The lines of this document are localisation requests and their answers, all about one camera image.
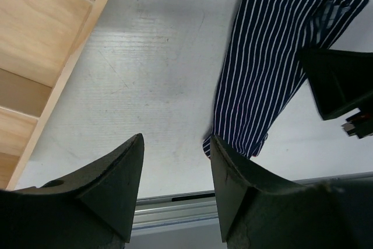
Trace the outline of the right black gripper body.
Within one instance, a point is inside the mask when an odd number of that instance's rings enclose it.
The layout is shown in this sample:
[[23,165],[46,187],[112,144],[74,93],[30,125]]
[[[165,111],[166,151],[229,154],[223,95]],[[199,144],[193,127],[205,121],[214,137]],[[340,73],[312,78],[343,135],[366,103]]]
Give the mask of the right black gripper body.
[[356,136],[358,139],[372,136],[372,108],[366,108],[347,118],[342,128],[348,136]]

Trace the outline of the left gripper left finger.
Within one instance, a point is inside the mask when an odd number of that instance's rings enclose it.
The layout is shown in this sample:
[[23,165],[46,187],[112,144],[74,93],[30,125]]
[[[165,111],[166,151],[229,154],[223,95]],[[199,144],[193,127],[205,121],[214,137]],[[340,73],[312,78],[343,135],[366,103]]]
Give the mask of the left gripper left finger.
[[109,154],[42,187],[1,192],[2,248],[124,248],[145,143],[136,134]]

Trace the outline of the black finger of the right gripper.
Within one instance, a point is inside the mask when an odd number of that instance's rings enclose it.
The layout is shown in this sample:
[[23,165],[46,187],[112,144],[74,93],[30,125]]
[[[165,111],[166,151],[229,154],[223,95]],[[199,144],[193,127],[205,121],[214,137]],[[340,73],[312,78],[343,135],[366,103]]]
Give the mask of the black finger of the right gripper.
[[354,109],[372,114],[372,53],[308,48],[298,58],[323,120]]

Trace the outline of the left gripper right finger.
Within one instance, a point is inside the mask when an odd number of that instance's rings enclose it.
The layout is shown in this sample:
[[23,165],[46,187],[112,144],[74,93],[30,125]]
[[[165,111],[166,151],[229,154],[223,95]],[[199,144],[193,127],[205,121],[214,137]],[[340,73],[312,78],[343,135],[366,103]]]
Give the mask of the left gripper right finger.
[[371,248],[372,179],[286,180],[218,136],[210,160],[228,248]]

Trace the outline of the navy striped underwear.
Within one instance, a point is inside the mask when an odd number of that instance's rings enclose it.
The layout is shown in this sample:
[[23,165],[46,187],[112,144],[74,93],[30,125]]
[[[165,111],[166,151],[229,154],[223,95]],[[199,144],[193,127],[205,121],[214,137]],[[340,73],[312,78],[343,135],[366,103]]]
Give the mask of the navy striped underwear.
[[214,100],[212,135],[257,156],[306,79],[297,53],[330,48],[368,0],[241,0]]

